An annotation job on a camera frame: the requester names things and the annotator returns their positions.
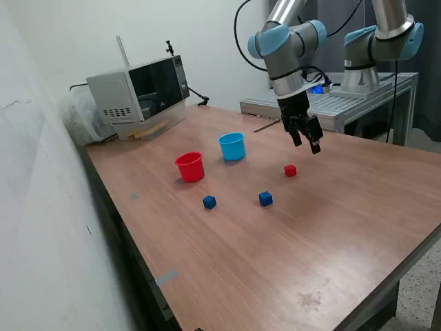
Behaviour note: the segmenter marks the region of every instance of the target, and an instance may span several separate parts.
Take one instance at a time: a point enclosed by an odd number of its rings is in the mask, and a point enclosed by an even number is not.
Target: blue joint cap
[[[323,46],[323,44],[326,42],[326,39],[328,38],[328,32],[326,30],[326,26],[316,19],[313,19],[312,21],[308,21],[317,31],[317,37],[318,37],[318,44],[317,48],[320,48]]]
[[[424,36],[424,24],[417,23],[414,25],[409,38],[407,38],[406,45],[401,52],[399,60],[409,60],[418,53]]]
[[[259,42],[260,55],[266,57],[273,54],[287,42],[289,36],[289,28],[285,24],[259,34],[257,40]]]
[[[377,26],[368,26],[367,28],[359,29],[359,30],[348,33],[345,36],[345,46],[347,46],[352,41],[374,31],[376,28],[377,28]]]
[[[259,51],[257,49],[256,41],[257,41],[257,33],[253,36],[251,36],[248,39],[248,52],[249,54],[255,58],[255,59],[262,59],[261,55],[259,54]]]

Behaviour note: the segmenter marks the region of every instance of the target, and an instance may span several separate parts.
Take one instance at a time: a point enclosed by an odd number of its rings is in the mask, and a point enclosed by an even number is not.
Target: plastic cup
[[[244,139],[245,135],[241,132],[228,133],[218,139],[224,160],[239,161],[245,157]]]
[[[202,154],[200,152],[190,152],[181,155],[174,163],[178,166],[182,180],[185,183],[195,183],[205,176]]]

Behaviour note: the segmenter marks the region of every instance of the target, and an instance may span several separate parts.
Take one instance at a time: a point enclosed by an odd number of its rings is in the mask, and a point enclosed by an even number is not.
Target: red cube
[[[294,177],[297,175],[297,168],[292,164],[287,165],[285,167],[285,174],[287,175],[287,177]]]

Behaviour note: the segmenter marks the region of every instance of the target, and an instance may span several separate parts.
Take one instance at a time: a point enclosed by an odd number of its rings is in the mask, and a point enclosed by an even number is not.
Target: blue cup
[[[228,133],[218,139],[224,160],[239,161],[245,157],[244,139],[245,135],[241,132]]]

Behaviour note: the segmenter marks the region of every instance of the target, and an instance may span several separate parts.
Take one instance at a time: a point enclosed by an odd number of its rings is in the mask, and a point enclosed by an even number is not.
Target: white wall
[[[234,15],[243,0],[4,1],[56,102],[69,86],[124,66],[117,34],[131,64],[166,57],[170,39],[190,86],[212,106],[239,110],[240,100],[268,89],[266,74],[248,66],[234,43]],[[268,6],[254,0],[243,8],[238,30],[244,50]]]
[[[81,161],[2,1],[0,45],[0,330],[135,330]]]

